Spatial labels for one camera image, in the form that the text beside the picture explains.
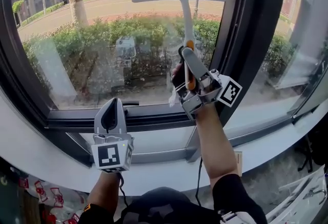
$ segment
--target person's left arm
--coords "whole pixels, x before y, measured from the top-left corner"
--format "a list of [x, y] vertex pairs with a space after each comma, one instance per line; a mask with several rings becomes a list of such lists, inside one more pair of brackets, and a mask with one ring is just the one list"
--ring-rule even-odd
[[101, 173], [98, 182], [89, 194], [88, 205], [81, 215], [79, 224], [96, 223], [98, 219], [106, 219], [108, 223], [113, 222], [118, 202], [119, 182], [118, 173]]

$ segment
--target black cable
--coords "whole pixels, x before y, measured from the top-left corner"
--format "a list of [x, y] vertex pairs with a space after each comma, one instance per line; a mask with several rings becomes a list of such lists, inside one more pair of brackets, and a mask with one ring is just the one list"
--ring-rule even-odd
[[119, 176], [119, 179], [120, 179], [120, 181], [121, 181], [121, 184], [119, 185], [119, 189], [121, 190], [121, 192], [122, 192], [122, 194], [123, 194], [124, 204], [125, 204], [125, 206], [128, 207], [129, 205], [128, 205], [128, 203], [127, 203], [127, 197], [125, 196], [125, 193], [124, 193], [124, 191], [123, 191], [123, 189], [122, 189], [122, 187], [123, 187], [123, 185], [124, 185], [124, 178], [123, 178], [123, 176], [122, 176], [121, 173], [118, 173], [118, 176]]
[[203, 158], [202, 157], [200, 157], [200, 163], [199, 163], [199, 169], [198, 169], [198, 182], [197, 182], [197, 190], [196, 190], [196, 195], [195, 195], [195, 197], [196, 197], [196, 200], [197, 200], [197, 202], [198, 202], [198, 205], [200, 205], [201, 206], [201, 203], [200, 203], [200, 201], [199, 201], [199, 198], [198, 198], [198, 191], [199, 191], [199, 182], [200, 182], [200, 171], [201, 171], [201, 165], [203, 164]]

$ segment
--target window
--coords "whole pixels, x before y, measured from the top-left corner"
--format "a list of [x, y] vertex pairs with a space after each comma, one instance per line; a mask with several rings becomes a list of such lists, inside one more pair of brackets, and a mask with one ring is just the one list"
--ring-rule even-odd
[[328, 0], [283, 0], [269, 50], [225, 126], [231, 136], [290, 117], [327, 57]]
[[[36, 10], [43, 9], [36, 0]], [[57, 6], [60, 0], [46, 0]], [[196, 52], [209, 66], [224, 2], [190, 1]], [[167, 104], [171, 71], [183, 44], [178, 0], [134, 4], [131, 0], [90, 0], [87, 24], [73, 25], [69, 6], [18, 29], [23, 48], [52, 109], [100, 108], [114, 96], [140, 105]]]

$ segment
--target person's right arm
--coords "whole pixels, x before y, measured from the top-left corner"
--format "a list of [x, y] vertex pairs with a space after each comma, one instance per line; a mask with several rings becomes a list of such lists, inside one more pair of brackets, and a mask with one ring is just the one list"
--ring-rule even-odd
[[234, 150], [228, 141], [214, 104], [205, 105], [196, 115], [201, 156], [211, 187], [225, 175], [238, 174]]

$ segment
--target person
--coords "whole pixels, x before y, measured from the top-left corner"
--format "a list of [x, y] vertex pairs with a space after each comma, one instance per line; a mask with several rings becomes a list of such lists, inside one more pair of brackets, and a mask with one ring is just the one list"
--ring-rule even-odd
[[[173, 70], [173, 76], [180, 65]], [[214, 210], [193, 204], [170, 188], [149, 191], [126, 207], [117, 223], [223, 223], [222, 216], [237, 213], [243, 223], [267, 223], [262, 208], [247, 194], [237, 171], [237, 161], [214, 104], [196, 114], [201, 156], [210, 179]], [[113, 223], [120, 177], [102, 172], [88, 197], [79, 224]]]

